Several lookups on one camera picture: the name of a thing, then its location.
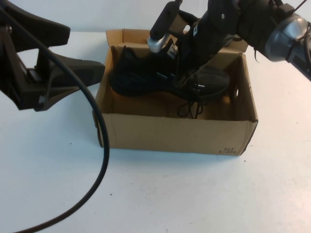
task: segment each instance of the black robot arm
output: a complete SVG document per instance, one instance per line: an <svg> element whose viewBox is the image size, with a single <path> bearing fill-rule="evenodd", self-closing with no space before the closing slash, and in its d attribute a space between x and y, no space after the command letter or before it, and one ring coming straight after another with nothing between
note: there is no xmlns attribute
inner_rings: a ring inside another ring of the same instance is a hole
<svg viewBox="0 0 311 233"><path fill-rule="evenodd" d="M151 29L151 51L159 51L172 34L178 38L182 67L193 68L207 63L238 35L269 60L286 60L311 80L310 23L289 4L280 0L209 0L207 12L191 22L179 10L181 3L176 0L164 8ZM184 34L186 25L190 30Z"/></svg>

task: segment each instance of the black mount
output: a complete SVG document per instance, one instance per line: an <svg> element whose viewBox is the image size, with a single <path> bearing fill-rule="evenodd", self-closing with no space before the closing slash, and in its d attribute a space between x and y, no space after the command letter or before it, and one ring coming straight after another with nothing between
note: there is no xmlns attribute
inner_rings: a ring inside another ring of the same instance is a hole
<svg viewBox="0 0 311 233"><path fill-rule="evenodd" d="M68 43L69 27L34 16L6 0L0 0L0 7L45 46ZM79 88L40 52L35 68L27 69L17 53L31 49L35 47L25 43L25 40L0 18L0 90L20 110L45 111ZM105 70L103 64L56 56L68 65L86 86L101 81Z"/></svg>

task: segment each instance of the black cable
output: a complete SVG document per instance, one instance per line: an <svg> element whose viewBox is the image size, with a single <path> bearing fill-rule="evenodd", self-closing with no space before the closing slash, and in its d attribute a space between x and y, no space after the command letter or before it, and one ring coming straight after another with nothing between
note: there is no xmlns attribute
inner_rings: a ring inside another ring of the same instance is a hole
<svg viewBox="0 0 311 233"><path fill-rule="evenodd" d="M303 4L306 3L306 1L307 1L307 0L303 0L302 3L301 3L299 6L296 7L296 9L294 10L294 12L296 12L300 7L302 7Z"/></svg>
<svg viewBox="0 0 311 233"><path fill-rule="evenodd" d="M52 62L54 62L64 73L66 73L70 78L72 78L73 81L76 82L77 86L81 89L81 91L84 93L85 97L89 101L90 105L93 108L94 114L97 117L97 120L99 122L103 139L104 139L104 158L103 158L103 165L101 168L101 171L99 173L99 176L97 177L94 185L91 187L91 189L88 191L88 193L77 203L75 204L71 209L66 211L65 213L61 214L60 216L47 221L43 224L40 224L36 227L32 227L23 231L20 231L18 233L35 233L38 231L41 231L43 229L46 229L52 225L55 225L56 223L59 223L60 221L66 219L73 213L75 213L77 210L79 210L95 193L99 185L101 184L104 175L107 171L108 167L108 161L109 161L109 140L108 140L108 133L105 125L105 121L103 118L103 115L92 96L91 92L88 90L88 88L83 84L83 82L73 73L72 70L70 70L64 63L62 63L47 47L45 47L39 40L37 40L32 34L30 34L27 30L25 30L18 22L16 22L8 13L5 12L3 8L0 7L0 17L9 24L13 30L15 30L17 33L19 33L22 37L27 39L29 43L35 45L39 48L40 52L44 54L46 57L48 57Z"/></svg>

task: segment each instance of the cardboard box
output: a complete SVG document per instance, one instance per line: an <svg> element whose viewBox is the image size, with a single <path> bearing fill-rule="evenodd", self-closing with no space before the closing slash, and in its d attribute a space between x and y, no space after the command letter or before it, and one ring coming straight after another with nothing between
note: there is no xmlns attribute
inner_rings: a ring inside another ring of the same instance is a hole
<svg viewBox="0 0 311 233"><path fill-rule="evenodd" d="M149 31L113 30L106 35L109 46L119 52L123 46L134 48L139 56L150 52ZM244 55L246 49L244 41L232 42L209 62L230 75L231 86L221 100L204 107L198 119L179 118L177 108L185 101L171 94L129 98L114 92L108 76L116 58L113 59L109 50L96 101L107 124L111 148L241 155L258 124ZM103 146L100 130L98 138Z"/></svg>

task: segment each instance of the white table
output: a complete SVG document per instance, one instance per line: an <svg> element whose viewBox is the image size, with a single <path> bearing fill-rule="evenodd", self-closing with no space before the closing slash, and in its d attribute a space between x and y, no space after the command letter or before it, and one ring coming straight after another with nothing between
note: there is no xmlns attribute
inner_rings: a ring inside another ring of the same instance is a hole
<svg viewBox="0 0 311 233"><path fill-rule="evenodd" d="M64 56L104 62L104 33L72 33ZM247 51L259 126L241 157L111 150L90 201L47 233L309 233L311 82ZM36 52L21 54L33 66ZM95 95L98 85L90 88ZM81 92L47 112L18 111L0 93L0 233L63 213L102 164Z"/></svg>

